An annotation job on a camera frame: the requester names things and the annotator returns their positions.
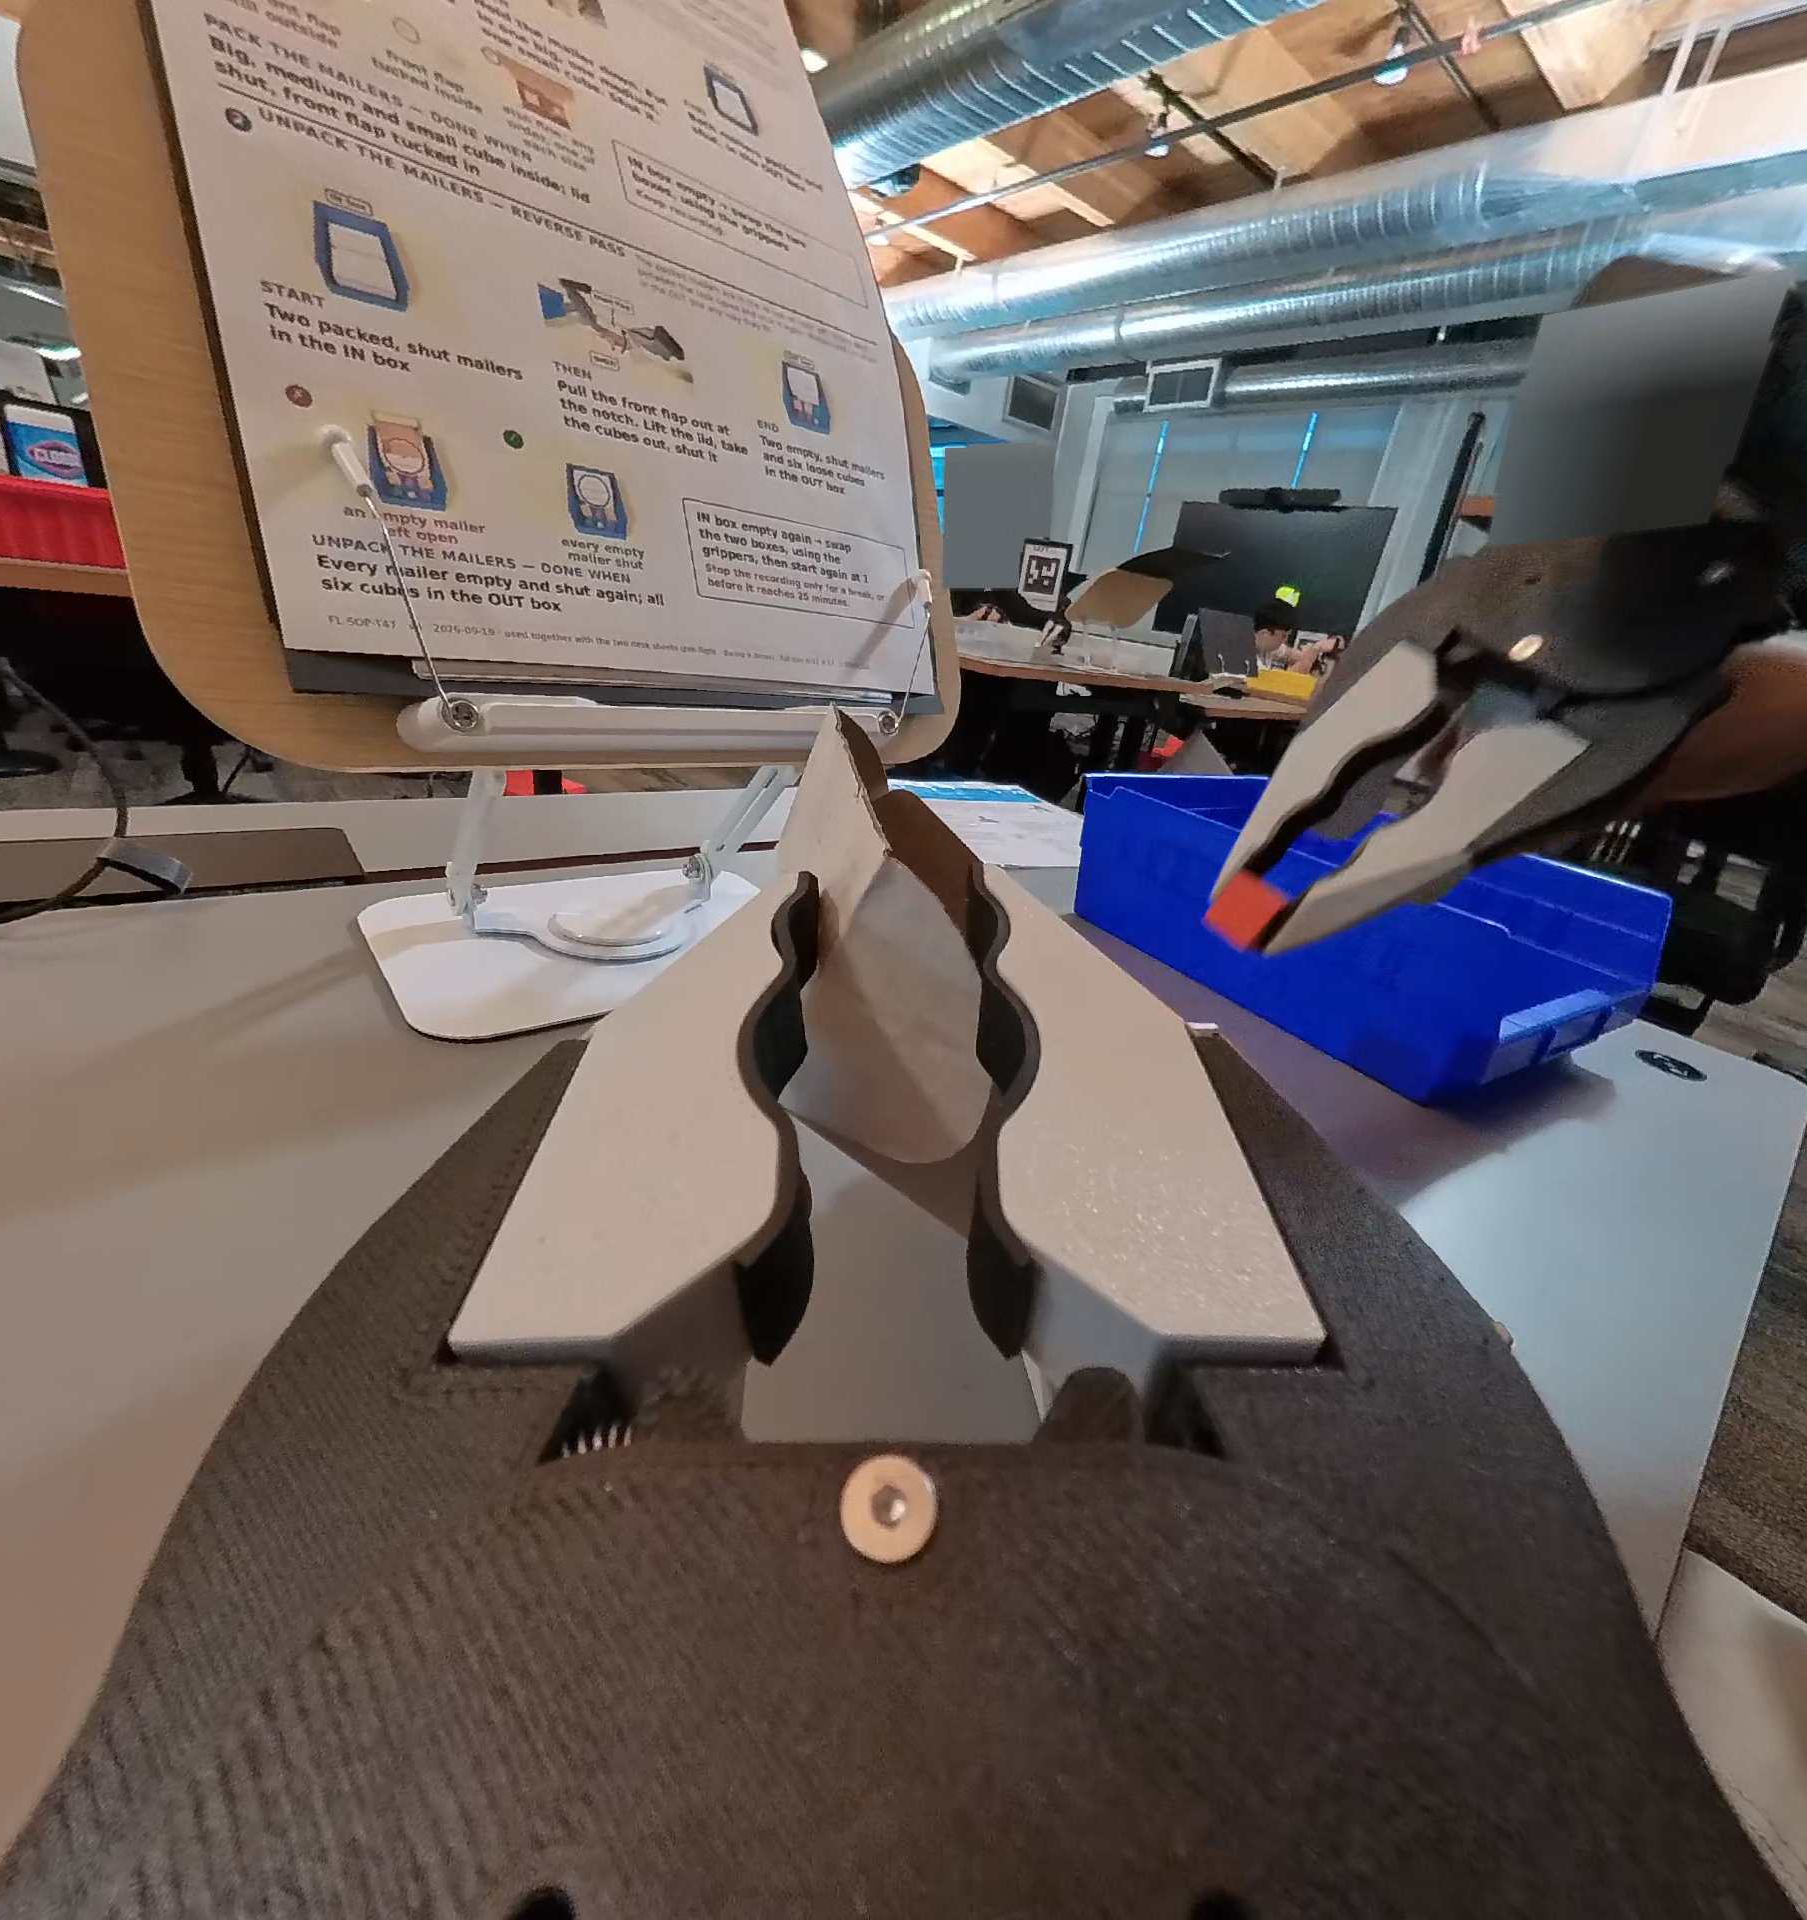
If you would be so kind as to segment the white blue paper envelope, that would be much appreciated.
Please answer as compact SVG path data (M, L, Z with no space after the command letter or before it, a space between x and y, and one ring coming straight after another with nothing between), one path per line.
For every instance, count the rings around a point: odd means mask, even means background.
M976 858L1013 872L1076 872L1082 818L1013 780L889 780L918 796Z

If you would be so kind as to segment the grey desk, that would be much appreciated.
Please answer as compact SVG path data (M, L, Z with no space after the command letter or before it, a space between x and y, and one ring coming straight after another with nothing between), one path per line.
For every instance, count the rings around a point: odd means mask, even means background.
M453 804L316 806L356 886L0 930L0 1857L222 1419L313 1287L550 1043L437 1043L356 937ZM1807 1092L1624 1027L1419 1107L1091 937L1246 1063L1514 1332L1662 1642Z

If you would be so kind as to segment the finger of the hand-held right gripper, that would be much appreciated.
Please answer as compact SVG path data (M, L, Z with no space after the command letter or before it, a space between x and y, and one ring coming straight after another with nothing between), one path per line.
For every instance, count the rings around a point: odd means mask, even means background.
M1443 734L1440 652L1398 640L1363 671L1352 660L1346 667L1339 696L1312 710L1253 804L1223 882L1244 869L1269 875L1304 831L1346 806L1358 780L1379 776L1390 784L1398 766Z
M1584 754L1585 740L1570 729L1487 729L1465 740L1431 796L1283 908L1256 949L1292 953L1398 905L1440 896Z

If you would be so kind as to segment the red ribbed container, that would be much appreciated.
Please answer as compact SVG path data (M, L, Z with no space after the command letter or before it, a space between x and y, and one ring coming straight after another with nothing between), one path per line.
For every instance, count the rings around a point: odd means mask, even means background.
M0 561L124 571L107 490L0 476Z

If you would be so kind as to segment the small orange-red cube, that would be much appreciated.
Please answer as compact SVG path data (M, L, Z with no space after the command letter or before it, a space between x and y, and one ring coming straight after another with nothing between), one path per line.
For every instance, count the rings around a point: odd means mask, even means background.
M1299 896L1269 875L1235 872L1204 905L1204 930L1240 953L1274 953L1274 940L1296 915Z

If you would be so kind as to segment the printed instruction sheet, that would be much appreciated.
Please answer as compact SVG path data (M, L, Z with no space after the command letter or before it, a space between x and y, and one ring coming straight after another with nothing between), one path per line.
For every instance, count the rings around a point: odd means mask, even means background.
M781 5L148 5L299 689L936 693Z

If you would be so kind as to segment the black monitor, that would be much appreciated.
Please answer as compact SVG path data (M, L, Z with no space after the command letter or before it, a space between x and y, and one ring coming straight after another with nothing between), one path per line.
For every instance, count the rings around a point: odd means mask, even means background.
M1393 507L1246 507L1188 501L1178 543L1212 561L1188 571L1157 609L1157 630L1180 630L1196 609L1256 612L1296 589L1304 630L1352 637L1393 532Z

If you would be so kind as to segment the blue plastic bin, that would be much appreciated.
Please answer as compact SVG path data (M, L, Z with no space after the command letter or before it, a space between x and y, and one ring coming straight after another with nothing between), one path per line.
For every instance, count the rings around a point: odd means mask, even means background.
M1263 784L1090 776L1076 915L1419 1105L1565 1057L1649 998L1672 896L1542 855L1299 953L1225 945L1204 900Z

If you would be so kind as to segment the white cardboard mailer box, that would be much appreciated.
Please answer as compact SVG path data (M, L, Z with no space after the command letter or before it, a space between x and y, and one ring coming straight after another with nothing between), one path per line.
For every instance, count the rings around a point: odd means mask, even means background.
M889 787L870 734L832 710L776 840L776 872L810 872L821 891L807 1067L783 1105L889 1165L946 1165L986 1116L972 869L929 804Z

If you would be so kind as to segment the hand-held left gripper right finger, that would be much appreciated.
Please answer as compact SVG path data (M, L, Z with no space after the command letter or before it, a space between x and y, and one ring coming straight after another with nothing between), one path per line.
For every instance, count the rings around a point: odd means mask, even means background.
M1325 1350L1193 1035L999 869L972 869L979 1133L965 1291L1035 1371L1292 1366Z

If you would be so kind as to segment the wipes package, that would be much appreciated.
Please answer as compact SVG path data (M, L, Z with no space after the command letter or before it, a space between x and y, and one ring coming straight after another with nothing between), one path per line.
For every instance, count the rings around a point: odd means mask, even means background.
M58 406L0 390L7 474L27 485L104 490L104 462L89 406Z

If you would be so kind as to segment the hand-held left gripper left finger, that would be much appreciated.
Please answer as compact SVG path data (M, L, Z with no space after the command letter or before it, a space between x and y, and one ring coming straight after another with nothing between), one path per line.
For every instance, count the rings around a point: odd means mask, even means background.
M449 1327L468 1366L738 1377L812 1300L781 1092L807 1057L821 882L781 875L611 1012Z

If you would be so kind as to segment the person's right hand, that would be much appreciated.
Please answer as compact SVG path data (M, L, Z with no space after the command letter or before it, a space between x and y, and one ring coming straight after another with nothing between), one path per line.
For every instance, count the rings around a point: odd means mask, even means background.
M1635 818L1792 796L1807 804L1807 633L1742 645L1725 693L1632 796Z

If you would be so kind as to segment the person's leg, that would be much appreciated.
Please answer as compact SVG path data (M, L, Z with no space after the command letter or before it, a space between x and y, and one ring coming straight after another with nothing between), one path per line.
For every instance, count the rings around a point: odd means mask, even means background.
M1807 1621L1684 1551L1656 1642L1717 1782L1807 1917Z

